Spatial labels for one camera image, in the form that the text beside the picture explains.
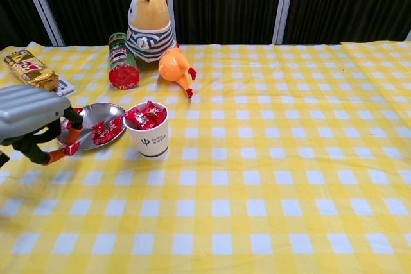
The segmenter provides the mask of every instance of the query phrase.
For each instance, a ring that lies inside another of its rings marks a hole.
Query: dark background
[[[66,45],[104,45],[127,28],[131,0],[48,0]],[[181,44],[269,44],[278,0],[173,0]],[[291,0],[284,44],[404,40],[411,0]],[[0,49],[49,46],[32,0],[1,0]]]

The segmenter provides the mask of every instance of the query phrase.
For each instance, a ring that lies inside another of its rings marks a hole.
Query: wrapped candy
[[[167,116],[167,111],[165,109],[156,107],[151,101],[147,102],[147,106],[142,110],[142,112],[151,118],[154,118],[156,126],[161,124]]]
[[[92,139],[97,139],[104,132],[104,120],[94,125],[92,128]]]
[[[53,91],[58,85],[58,76],[28,50],[16,51],[4,58],[13,74],[33,87]]]
[[[157,125],[154,118],[144,112],[140,112],[137,107],[126,112],[124,118],[135,123],[139,130],[149,130]]]
[[[105,144],[121,133],[123,116],[109,121],[109,129],[104,129],[104,120],[92,127],[92,141],[94,144]]]
[[[79,147],[80,147],[80,142],[78,141],[78,142],[76,142],[74,144],[70,144],[70,145],[64,144],[61,147],[61,149],[63,149],[64,154],[66,154],[68,156],[71,156],[71,155],[74,155],[78,151]]]
[[[123,116],[136,124],[139,130],[149,130],[160,125],[165,120],[167,111],[148,101],[143,110],[138,110],[137,107],[134,107],[125,112]]]

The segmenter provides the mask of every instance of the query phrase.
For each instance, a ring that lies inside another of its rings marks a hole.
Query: striped shirt
[[[128,25],[126,46],[145,62],[159,60],[167,49],[175,46],[171,22],[158,30],[140,30]]]

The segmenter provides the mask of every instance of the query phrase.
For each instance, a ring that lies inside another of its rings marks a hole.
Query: stuffed toy
[[[192,80],[195,80],[196,71],[191,67],[180,48],[177,46],[168,49],[160,59],[159,73],[165,80],[178,83],[190,99],[193,96],[193,89],[188,85],[186,72],[191,75]]]
[[[159,60],[159,73],[178,83],[188,98],[193,95],[186,72],[194,80],[195,70],[176,45],[166,0],[132,0],[128,9],[126,46],[146,62]]]

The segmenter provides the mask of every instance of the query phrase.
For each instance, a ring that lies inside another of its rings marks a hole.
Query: white paper cup
[[[123,118],[123,123],[126,128],[128,128],[128,131],[130,132],[141,156],[147,160],[160,160],[166,157],[168,152],[168,110],[163,104],[156,102],[153,103],[156,107],[167,111],[165,120],[159,126],[149,130],[139,130],[136,124],[126,118]],[[129,110],[134,107],[142,110],[146,106],[147,103],[140,103],[134,105]]]

